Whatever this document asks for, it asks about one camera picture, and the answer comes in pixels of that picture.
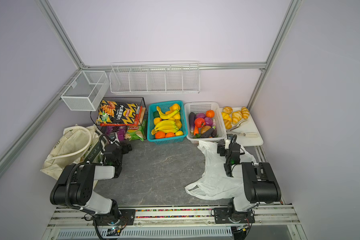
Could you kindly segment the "purple snack bag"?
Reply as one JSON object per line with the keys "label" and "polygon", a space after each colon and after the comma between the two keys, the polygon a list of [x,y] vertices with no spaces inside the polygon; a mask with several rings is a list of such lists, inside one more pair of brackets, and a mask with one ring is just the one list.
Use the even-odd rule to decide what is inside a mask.
{"label": "purple snack bag", "polygon": [[112,141],[117,140],[122,142],[125,140],[127,130],[127,126],[107,126],[106,135],[109,136]]}

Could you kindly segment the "cream canvas tote bag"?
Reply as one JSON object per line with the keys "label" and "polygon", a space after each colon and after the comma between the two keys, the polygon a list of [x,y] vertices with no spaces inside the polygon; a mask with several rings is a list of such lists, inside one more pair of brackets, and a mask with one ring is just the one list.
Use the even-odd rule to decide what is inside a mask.
{"label": "cream canvas tote bag", "polygon": [[58,180],[64,168],[70,164],[102,162],[104,156],[101,147],[105,147],[109,141],[100,139],[101,134],[94,125],[65,128],[63,136],[44,161],[41,172]]}

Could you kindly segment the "green chips bag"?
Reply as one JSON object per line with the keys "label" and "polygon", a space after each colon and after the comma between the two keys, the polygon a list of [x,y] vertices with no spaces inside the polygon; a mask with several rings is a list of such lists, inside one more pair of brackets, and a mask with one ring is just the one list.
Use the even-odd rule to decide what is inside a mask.
{"label": "green chips bag", "polygon": [[129,126],[125,133],[125,139],[129,141],[145,139],[144,129],[142,126]]}

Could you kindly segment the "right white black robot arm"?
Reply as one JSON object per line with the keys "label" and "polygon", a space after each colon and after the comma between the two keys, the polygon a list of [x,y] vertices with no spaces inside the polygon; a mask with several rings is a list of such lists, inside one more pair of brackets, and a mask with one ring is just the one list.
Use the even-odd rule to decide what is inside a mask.
{"label": "right white black robot arm", "polygon": [[242,163],[241,156],[245,153],[237,143],[236,134],[229,134],[226,140],[219,141],[217,153],[226,159],[227,177],[243,179],[244,192],[231,198],[227,207],[211,211],[215,223],[250,225],[255,222],[254,208],[281,200],[281,189],[270,163]]}

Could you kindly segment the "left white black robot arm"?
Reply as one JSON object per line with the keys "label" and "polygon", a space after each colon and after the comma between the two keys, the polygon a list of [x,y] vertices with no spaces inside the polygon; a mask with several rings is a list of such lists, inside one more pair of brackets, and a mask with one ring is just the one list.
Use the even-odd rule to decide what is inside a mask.
{"label": "left white black robot arm", "polygon": [[84,219],[94,226],[132,225],[135,213],[120,210],[116,200],[105,198],[94,191],[95,182],[118,178],[122,171],[123,156],[132,151],[130,144],[96,144],[79,164],[66,166],[55,184],[50,201],[85,213]]}

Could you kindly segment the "white plastic grocery bag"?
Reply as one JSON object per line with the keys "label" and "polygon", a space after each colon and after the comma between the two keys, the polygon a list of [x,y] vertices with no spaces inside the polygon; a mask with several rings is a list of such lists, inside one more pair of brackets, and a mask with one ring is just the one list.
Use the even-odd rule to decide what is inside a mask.
{"label": "white plastic grocery bag", "polygon": [[235,166],[233,176],[228,177],[224,169],[226,159],[217,153],[217,147],[215,142],[199,142],[198,149],[205,155],[205,171],[198,181],[185,187],[189,195],[215,201],[234,198],[244,193],[242,166]]}

